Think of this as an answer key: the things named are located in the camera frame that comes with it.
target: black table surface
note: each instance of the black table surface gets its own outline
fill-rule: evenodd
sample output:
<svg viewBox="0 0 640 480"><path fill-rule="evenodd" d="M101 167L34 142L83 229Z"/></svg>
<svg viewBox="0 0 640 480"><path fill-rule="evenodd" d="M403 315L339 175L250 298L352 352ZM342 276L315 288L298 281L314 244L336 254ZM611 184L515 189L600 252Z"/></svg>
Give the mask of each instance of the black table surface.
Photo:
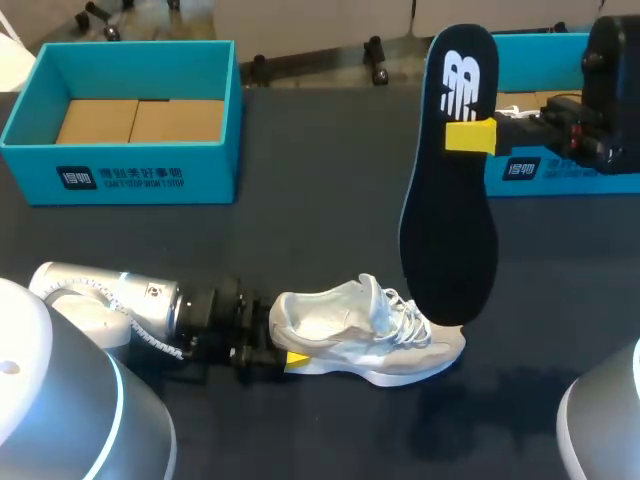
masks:
<svg viewBox="0 0 640 480"><path fill-rule="evenodd" d="M419 99L393 87L247 91L233 206L30 208L0 163L0 276L27 285L50 260L196 281L232 272L275 295L369 272L406 293L397 223ZM640 335L640 198L492 209L496 285L457 365L386 390L350 375L243 387L223 367L206 386L165 380L176 478L566 479L563 392Z"/></svg>

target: white logo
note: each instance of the white logo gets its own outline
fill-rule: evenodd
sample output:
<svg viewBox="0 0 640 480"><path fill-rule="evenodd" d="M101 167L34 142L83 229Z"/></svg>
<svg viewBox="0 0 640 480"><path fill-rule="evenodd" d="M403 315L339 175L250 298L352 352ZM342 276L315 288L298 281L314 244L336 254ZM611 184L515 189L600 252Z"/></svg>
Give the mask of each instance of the white logo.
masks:
<svg viewBox="0 0 640 480"><path fill-rule="evenodd" d="M472 57L462 58L458 52L449 50L444 57L442 83L449 92L442 94L440 109L456 120L463 122L475 120L476 112L469 105L478 101L480 85L478 62Z"/></svg>
<svg viewBox="0 0 640 480"><path fill-rule="evenodd" d="M67 182L67 185L73 183L91 183L91 178L88 173L65 173L64 180Z"/></svg>

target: black machine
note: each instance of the black machine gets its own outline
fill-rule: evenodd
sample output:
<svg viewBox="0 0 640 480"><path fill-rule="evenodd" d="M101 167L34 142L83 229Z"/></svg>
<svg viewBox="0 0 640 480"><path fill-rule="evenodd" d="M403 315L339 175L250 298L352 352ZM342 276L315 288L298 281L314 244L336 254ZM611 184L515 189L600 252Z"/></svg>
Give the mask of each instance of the black machine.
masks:
<svg viewBox="0 0 640 480"><path fill-rule="evenodd" d="M525 119L497 115L496 155L545 145L603 174L640 172L640 15L599 18L582 57L582 101L558 96Z"/></svg>

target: chair wheel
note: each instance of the chair wheel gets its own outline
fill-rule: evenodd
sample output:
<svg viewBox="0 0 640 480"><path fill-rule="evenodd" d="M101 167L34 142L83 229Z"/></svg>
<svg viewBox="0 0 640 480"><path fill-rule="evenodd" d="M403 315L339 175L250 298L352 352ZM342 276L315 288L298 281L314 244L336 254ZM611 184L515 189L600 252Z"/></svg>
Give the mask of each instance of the chair wheel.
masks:
<svg viewBox="0 0 640 480"><path fill-rule="evenodd" d="M371 74L371 80L376 86L387 85L389 83L389 73L385 68L379 68Z"/></svg>

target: shoe insole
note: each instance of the shoe insole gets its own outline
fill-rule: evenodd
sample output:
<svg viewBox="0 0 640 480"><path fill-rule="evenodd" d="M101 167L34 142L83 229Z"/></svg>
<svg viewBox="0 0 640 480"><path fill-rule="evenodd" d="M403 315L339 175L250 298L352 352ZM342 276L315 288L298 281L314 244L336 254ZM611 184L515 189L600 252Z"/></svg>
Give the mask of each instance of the shoe insole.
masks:
<svg viewBox="0 0 640 480"><path fill-rule="evenodd" d="M486 30L456 25L436 37L426 61L399 246L412 298L441 325L463 325L480 313L498 262L484 185L487 155L445 151L446 122L491 117L497 89L498 51Z"/></svg>

